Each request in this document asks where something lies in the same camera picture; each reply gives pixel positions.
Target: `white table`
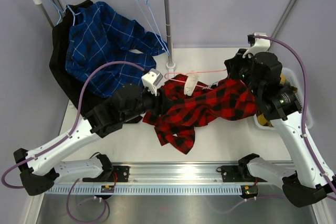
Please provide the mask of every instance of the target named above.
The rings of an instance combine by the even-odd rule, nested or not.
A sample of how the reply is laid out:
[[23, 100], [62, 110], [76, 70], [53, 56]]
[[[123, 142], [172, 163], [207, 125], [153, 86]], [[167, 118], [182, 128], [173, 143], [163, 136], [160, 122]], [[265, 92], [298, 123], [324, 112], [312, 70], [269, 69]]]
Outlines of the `white table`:
[[[177, 72], [225, 69], [224, 60], [238, 48], [174, 49]], [[154, 57], [157, 69], [166, 73], [166, 56]], [[201, 74], [206, 84], [224, 79], [226, 72]], [[77, 109], [69, 104], [61, 133], [72, 127]], [[195, 129], [194, 147], [182, 154], [170, 144], [161, 146], [153, 126], [124, 124], [123, 129], [91, 143], [66, 158], [67, 161], [88, 159], [94, 152], [107, 154], [112, 162], [234, 162], [250, 153], [270, 161], [289, 161], [289, 153], [275, 131], [261, 130], [253, 118], [230, 122], [218, 118], [206, 127]]]

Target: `red plaid shirt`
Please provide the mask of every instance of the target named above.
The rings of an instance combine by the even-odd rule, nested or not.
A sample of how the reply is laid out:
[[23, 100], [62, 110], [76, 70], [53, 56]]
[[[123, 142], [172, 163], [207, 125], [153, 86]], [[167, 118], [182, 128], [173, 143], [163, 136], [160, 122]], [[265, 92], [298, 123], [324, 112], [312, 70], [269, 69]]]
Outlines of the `red plaid shirt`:
[[[187, 76], [174, 79], [186, 81]], [[184, 95], [184, 83], [168, 80], [161, 88], [175, 105], [160, 117], [147, 112], [143, 122], [155, 126], [161, 145], [170, 143], [184, 154], [194, 146], [194, 127], [206, 126], [217, 117], [236, 121], [257, 112], [254, 96], [237, 80], [221, 80], [213, 90], [196, 87], [191, 98]]]

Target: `purple cable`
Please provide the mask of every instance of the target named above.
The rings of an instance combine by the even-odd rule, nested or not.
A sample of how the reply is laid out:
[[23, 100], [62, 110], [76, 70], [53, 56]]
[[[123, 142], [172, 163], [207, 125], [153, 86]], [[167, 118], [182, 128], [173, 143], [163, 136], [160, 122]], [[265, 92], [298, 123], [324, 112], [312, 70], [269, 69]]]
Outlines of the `purple cable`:
[[74, 184], [72, 185], [72, 187], [70, 188], [70, 191], [69, 191], [69, 193], [68, 193], [68, 196], [67, 196], [67, 204], [66, 204], [66, 206], [67, 206], [67, 213], [68, 213], [68, 215], [69, 215], [69, 217], [72, 219], [72, 220], [74, 220], [74, 221], [76, 221], [76, 222], [78, 222], [78, 223], [96, 223], [98, 220], [100, 220], [103, 216], [104, 216], [104, 214], [105, 214], [105, 211], [106, 211], [106, 208], [107, 208], [107, 202], [104, 200], [104, 199], [102, 199], [102, 201], [104, 202], [104, 210], [103, 210], [103, 212], [101, 213], [101, 215], [97, 218], [97, 219], [95, 219], [95, 220], [93, 220], [93, 221], [82, 221], [82, 220], [79, 220], [79, 219], [77, 219], [76, 217], [74, 217], [72, 214], [71, 214], [71, 212], [70, 212], [70, 209], [69, 209], [69, 201], [70, 201], [70, 195], [71, 195], [71, 192], [72, 192], [72, 190], [73, 190], [73, 188], [75, 187], [75, 185], [76, 185], [76, 183], [79, 181], [79, 179], [77, 179], [75, 182], [74, 182]]
[[[128, 62], [128, 61], [113, 61], [113, 62], [108, 62], [108, 63], [105, 63], [105, 64], [101, 65], [94, 72], [92, 72], [92, 74], [90, 74], [90, 76], [88, 77], [88, 79], [85, 81], [82, 90], [80, 91], [80, 96], [79, 96], [79, 101], [78, 101], [78, 112], [77, 112], [76, 120], [74, 122], [73, 127], [69, 131], [68, 135], [71, 135], [75, 131], [76, 127], [77, 127], [77, 124], [78, 124], [78, 121], [79, 121], [79, 118], [80, 118], [80, 110], [81, 110], [81, 107], [82, 107], [82, 100], [83, 100], [84, 91], [85, 91], [85, 88], [87, 87], [87, 85], [89, 84], [90, 80], [92, 79], [93, 76], [95, 76], [95, 74], [97, 72], [99, 72], [103, 68], [108, 67], [110, 65], [115, 65], [115, 64], [131, 65], [131, 66], [134, 66], [134, 67], [140, 69], [141, 71], [144, 71], [144, 68], [138, 66], [137, 64]], [[49, 148], [45, 149], [44, 151], [41, 151], [40, 153], [36, 154], [35, 157], [39, 157], [39, 156], [41, 156], [41, 155], [43, 155], [43, 154], [51, 151], [52, 149], [56, 148], [58, 145], [60, 145], [61, 143], [63, 143], [68, 138], [68, 135], [65, 136], [65, 137], [63, 137], [60, 141], [58, 141], [56, 144], [52, 145], [51, 147], [49, 147]], [[3, 175], [1, 176], [1, 182], [2, 182], [2, 184], [4, 186], [6, 186], [8, 188], [12, 188], [12, 189], [22, 189], [22, 188], [24, 188], [24, 186], [13, 186], [13, 185], [8, 184], [6, 182], [6, 180], [5, 180], [5, 178], [6, 178], [7, 174], [10, 173], [12, 170], [14, 170], [15, 168], [19, 167], [20, 165], [23, 165], [23, 164], [28, 163], [29, 161], [32, 161], [33, 159], [34, 159], [33, 157], [27, 158], [27, 159], [25, 159], [25, 160], [23, 160], [23, 161], [15, 164], [15, 165], [13, 165], [9, 169], [7, 169], [3, 173]]]
[[256, 197], [256, 199], [254, 198], [249, 198], [247, 199], [246, 201], [243, 200], [243, 201], [240, 201], [238, 202], [237, 204], [235, 204], [233, 207], [231, 207], [229, 210], [227, 211], [219, 211], [217, 209], [215, 209], [211, 204], [210, 202], [208, 201], [207, 198], [206, 201], [208, 203], [208, 205], [212, 208], [213, 211], [215, 211], [216, 213], [220, 214], [220, 215], [227, 215], [229, 213], [231, 213], [232, 211], [234, 211], [237, 207], [239, 207], [241, 204], [245, 203], [245, 202], [248, 202], [248, 201], [254, 201], [254, 200], [257, 200], [257, 199], [267, 199], [267, 198], [282, 198], [282, 199], [285, 199], [286, 197], [284, 195], [267, 195], [267, 196], [259, 196], [259, 197]]
[[270, 41], [273, 41], [275, 43], [278, 43], [280, 45], [282, 45], [283, 47], [287, 48], [294, 56], [295, 58], [298, 60], [300, 67], [302, 69], [302, 74], [303, 74], [303, 82], [304, 82], [304, 95], [303, 95], [303, 110], [302, 110], [302, 119], [301, 119], [301, 129], [302, 129], [302, 136], [303, 139], [305, 141], [305, 144], [307, 146], [307, 149], [311, 155], [311, 157], [313, 158], [314, 162], [316, 163], [317, 167], [320, 170], [320, 173], [324, 176], [324, 178], [326, 179], [327, 183], [329, 184], [329, 186], [331, 187], [332, 191], [335, 193], [336, 195], [336, 188], [334, 187], [333, 183], [330, 181], [329, 177], [325, 175], [325, 171], [322, 167], [322, 165], [320, 164], [318, 158], [316, 157], [316, 154], [314, 153], [314, 150], [312, 149], [308, 138], [305, 136], [306, 134], [306, 114], [307, 114], [307, 106], [308, 106], [308, 77], [307, 77], [307, 71], [305, 68], [305, 65], [303, 64], [303, 61], [301, 60], [300, 56], [294, 51], [294, 49], [292, 49], [290, 46], [288, 46], [286, 43], [278, 40], [278, 39], [274, 39], [274, 38], [270, 38], [267, 36], [261, 36], [261, 35], [255, 35], [254, 36], [257, 39], [268, 39]]

